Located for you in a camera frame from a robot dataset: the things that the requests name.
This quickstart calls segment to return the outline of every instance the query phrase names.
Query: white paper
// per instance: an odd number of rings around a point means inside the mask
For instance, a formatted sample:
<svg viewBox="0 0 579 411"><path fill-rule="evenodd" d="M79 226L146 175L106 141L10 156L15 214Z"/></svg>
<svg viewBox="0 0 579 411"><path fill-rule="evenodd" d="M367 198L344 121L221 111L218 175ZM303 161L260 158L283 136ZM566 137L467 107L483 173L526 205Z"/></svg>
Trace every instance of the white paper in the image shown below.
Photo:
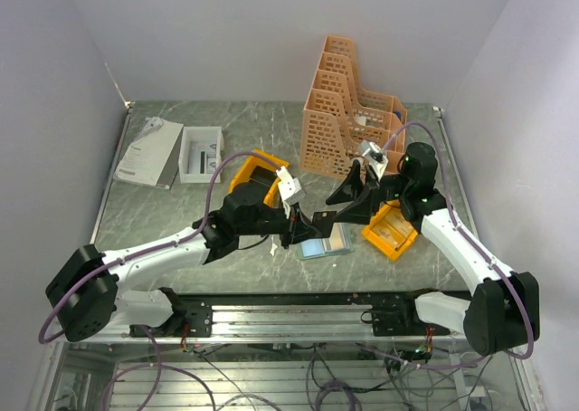
<svg viewBox="0 0 579 411"><path fill-rule="evenodd" d="M166 119L147 118L147 124L117 165L115 178L155 186L182 128L182 124Z"/></svg>

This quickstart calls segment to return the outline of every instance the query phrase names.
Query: small white box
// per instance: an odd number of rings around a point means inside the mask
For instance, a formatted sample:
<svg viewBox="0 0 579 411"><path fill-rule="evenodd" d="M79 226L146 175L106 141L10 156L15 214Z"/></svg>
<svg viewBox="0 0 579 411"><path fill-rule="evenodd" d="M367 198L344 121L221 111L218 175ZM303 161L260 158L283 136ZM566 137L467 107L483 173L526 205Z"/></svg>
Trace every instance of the small white box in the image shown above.
<svg viewBox="0 0 579 411"><path fill-rule="evenodd" d="M179 180L181 183L209 183L221 164L223 134L220 127L183 128L179 151ZM221 175L215 179L221 182Z"/></svg>

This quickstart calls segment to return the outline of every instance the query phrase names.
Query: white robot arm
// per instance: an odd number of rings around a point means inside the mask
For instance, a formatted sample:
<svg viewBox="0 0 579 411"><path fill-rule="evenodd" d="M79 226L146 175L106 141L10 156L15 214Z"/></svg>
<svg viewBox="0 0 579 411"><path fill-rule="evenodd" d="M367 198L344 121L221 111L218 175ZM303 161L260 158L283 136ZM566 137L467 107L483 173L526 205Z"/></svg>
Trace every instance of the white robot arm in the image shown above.
<svg viewBox="0 0 579 411"><path fill-rule="evenodd" d="M65 264L46 294L54 307L88 271L114 263L87 282L60 310L58 318L67 339L78 341L108 327L131 325L148 325L157 334L176 335L190 321L178 295L170 289L139 292L136 287L233 253L241 235L279 234L287 248L310 238L329 237L334 222L366 224L383 201L399 199L404 217L451 261L471 294L468 301L433 290L423 292L414 299L418 318L465 334L481 355L527 342L520 310L505 288L501 272L524 301L534 339L538 339L536 280L528 272L513 272L480 243L476 247L471 243L475 236L451 215L444 197L433 188L437 162L428 147L411 144L396 176L375 173L375 167L384 165L372 165L373 159L380 159L379 152L372 149L374 155L365 154L371 164L366 167L365 183L360 178L360 163L355 161L344 183L327 200L329 205L351 204L338 213L317 212L311 221L297 203L303 197L294 189L299 190L299 183L292 185L287 174L282 178L289 184L282 190L286 201L280 208L264 205L258 197L256 200L251 184L240 184L226 196L221 209L209 214L208 225L200 234L194 234L200 224L197 222L172 236L125 250L99 253L94 245L86 245ZM492 265L485 258L491 259Z"/></svg>

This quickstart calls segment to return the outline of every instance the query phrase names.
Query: yellow plastic container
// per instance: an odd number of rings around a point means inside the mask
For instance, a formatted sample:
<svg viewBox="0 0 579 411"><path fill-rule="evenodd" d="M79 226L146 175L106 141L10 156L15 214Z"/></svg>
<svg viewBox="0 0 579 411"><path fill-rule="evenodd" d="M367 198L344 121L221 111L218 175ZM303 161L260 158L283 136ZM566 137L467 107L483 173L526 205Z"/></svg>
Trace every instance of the yellow plastic container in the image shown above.
<svg viewBox="0 0 579 411"><path fill-rule="evenodd" d="M406 221L398 201L380 207L364 227L362 236L386 257L395 261L414 243L418 232Z"/></svg>
<svg viewBox="0 0 579 411"><path fill-rule="evenodd" d="M290 163L288 161L280 159L280 158L276 158L275 156L270 155L263 150L254 149L253 152L272 160L273 162L278 164L280 167L287 168L290 166ZM240 183L248 182L256 167L265 168L265 169L267 169L275 174L275 168L272 165L268 164L265 160L261 160L259 158L254 157L254 156L249 156L245 160L245 162L243 163L242 167L237 172L235 177L233 178L232 183L229 184L229 194L231 194L233 189L237 185L239 185ZM280 182L280 178L277 177L274 180L273 184L271 185L271 188L268 191L268 194L263 199L263 204L265 204L269 207L275 206L276 199L277 199L278 193L279 193L279 190L278 190L278 183L279 182Z"/></svg>

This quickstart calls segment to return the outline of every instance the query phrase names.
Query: gray marble surface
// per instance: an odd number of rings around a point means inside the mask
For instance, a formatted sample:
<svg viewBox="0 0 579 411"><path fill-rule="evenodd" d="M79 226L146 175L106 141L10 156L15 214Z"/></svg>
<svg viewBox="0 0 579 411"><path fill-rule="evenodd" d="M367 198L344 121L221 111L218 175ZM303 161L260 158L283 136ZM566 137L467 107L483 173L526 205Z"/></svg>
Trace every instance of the gray marble surface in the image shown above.
<svg viewBox="0 0 579 411"><path fill-rule="evenodd" d="M301 202L311 215L325 207L326 197L339 181L299 171L301 103L226 101L138 101L130 113L121 156L145 123L145 117L159 116L186 126L222 126L223 156L234 151L261 148L287 159L290 172L299 176L308 197ZM408 120L424 121L444 147L441 129L430 105L408 105ZM428 141L418 128L409 128L406 141ZM443 150L450 174L451 194L461 219L468 223L456 172ZM222 183L216 185L212 209L221 205L232 177L243 158L228 166ZM174 234L202 216L207 185L181 185L178 176L170 190L113 181L97 232L96 245L104 250L126 248ZM248 251L239 251L207 264L160 276L140 290L169 286L176 292L360 292L408 291L424 287L464 290L466 286L440 251L424 237L397 262L391 262L362 237L362 225L349 225L353 253L300 261L296 246L278 248L271 255L277 236ZM241 245L258 240L246 237Z"/></svg>

